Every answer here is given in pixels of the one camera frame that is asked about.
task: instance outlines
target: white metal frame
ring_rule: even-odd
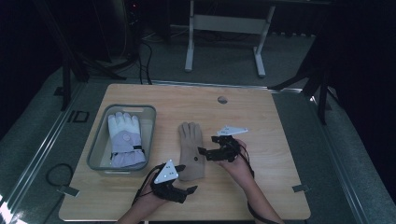
[[[194,58],[193,36],[194,30],[196,29],[260,35],[259,45],[253,48],[253,53],[258,75],[259,77],[265,77],[265,70],[262,62],[262,46],[264,45],[265,37],[267,37],[275,8],[274,6],[270,6],[266,20],[207,16],[194,14],[194,1],[190,0],[189,45],[187,48],[185,71],[192,71],[192,62]]]

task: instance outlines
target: glove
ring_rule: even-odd
[[[112,145],[113,167],[126,167],[146,161],[142,150],[140,125],[137,116],[117,112],[108,116],[108,130]]]
[[[183,122],[178,126],[180,135],[180,164],[186,165],[178,179],[194,180],[205,176],[205,157],[200,155],[198,147],[203,146],[201,127],[196,123]]]

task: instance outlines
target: table top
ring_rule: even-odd
[[[220,104],[218,98],[227,99]],[[79,189],[74,198],[65,196],[59,217],[68,221],[114,221],[131,206],[144,176],[105,176],[90,169],[87,156],[101,117],[109,105],[152,105],[157,118],[151,155],[145,172],[173,160],[178,165],[180,143],[177,127],[183,121],[199,123],[204,147],[219,148],[211,142],[225,125],[248,128],[234,135],[247,144],[255,179],[268,201],[283,219],[307,219],[310,210],[288,141],[271,92],[260,88],[161,86],[112,84],[83,148],[70,187]],[[251,220],[244,192],[213,161],[205,162],[205,178],[174,183],[180,189],[198,189],[184,203],[167,203],[147,220]]]

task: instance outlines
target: wrist strap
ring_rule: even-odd
[[[250,214],[253,215],[255,218],[257,218],[259,221],[264,222],[264,223],[267,223],[267,224],[278,224],[277,222],[274,222],[274,221],[271,221],[271,220],[266,219],[266,218],[264,218],[264,217],[261,217],[259,214],[257,214],[257,213],[253,210],[253,208],[250,206],[249,203],[247,203],[247,208],[248,208],[248,211],[250,212]]]

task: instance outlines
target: white glove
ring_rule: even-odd
[[[137,116],[117,112],[108,116],[108,130],[112,145],[113,167],[125,167],[146,161],[142,151],[140,125]]]

